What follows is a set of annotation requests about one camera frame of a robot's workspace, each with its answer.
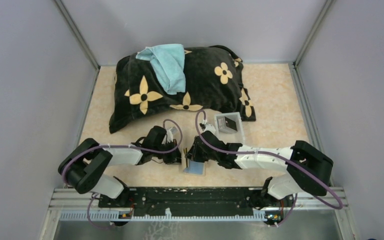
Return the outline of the white plastic tray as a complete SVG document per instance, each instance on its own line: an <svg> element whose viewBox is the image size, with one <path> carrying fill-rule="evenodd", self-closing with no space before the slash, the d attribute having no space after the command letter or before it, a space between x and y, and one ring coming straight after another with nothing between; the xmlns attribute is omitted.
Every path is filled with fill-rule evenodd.
<svg viewBox="0 0 384 240"><path fill-rule="evenodd" d="M215 135L225 143L246 143L245 132L239 112L214 115Z"/></svg>

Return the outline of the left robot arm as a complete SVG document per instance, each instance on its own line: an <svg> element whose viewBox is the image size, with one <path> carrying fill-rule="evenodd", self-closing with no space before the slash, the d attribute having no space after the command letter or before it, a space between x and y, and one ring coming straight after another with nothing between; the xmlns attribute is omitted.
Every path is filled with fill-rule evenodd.
<svg viewBox="0 0 384 240"><path fill-rule="evenodd" d="M118 165L140 166L154 158L167 165L180 163L180 142L175 134L182 134L178 127L156 125L147 136L128 145L103 145L87 138L62 161L57 171L79 194L97 193L124 207L130 200L129 187L119 177L106 175L105 170Z"/></svg>

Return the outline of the beige card holder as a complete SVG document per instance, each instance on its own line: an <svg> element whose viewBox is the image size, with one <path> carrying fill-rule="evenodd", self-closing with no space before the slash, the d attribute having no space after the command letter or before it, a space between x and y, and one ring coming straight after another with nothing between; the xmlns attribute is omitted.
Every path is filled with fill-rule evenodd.
<svg viewBox="0 0 384 240"><path fill-rule="evenodd" d="M196 162L187 158L188 149L182 150L182 160L180 172L186 175L204 176L206 174L206 163Z"/></svg>

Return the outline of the stack of credit cards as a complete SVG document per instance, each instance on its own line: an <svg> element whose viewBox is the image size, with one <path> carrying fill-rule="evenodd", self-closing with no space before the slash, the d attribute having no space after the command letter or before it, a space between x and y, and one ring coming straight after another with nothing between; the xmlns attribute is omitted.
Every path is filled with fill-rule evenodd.
<svg viewBox="0 0 384 240"><path fill-rule="evenodd" d="M225 134L235 134L238 131L237 123L235 120L226 116L217 119L218 130Z"/></svg>

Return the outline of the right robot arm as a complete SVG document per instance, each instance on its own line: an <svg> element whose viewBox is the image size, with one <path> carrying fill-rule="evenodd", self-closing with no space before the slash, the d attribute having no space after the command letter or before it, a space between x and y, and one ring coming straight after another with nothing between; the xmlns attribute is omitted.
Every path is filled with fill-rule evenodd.
<svg viewBox="0 0 384 240"><path fill-rule="evenodd" d="M258 148L241 142L223 142L210 131L194 138L185 157L199 163L212 160L225 169L265 169L281 172L266 179L261 199L275 206L288 195L306 192L324 197L334 162L304 140L281 148Z"/></svg>

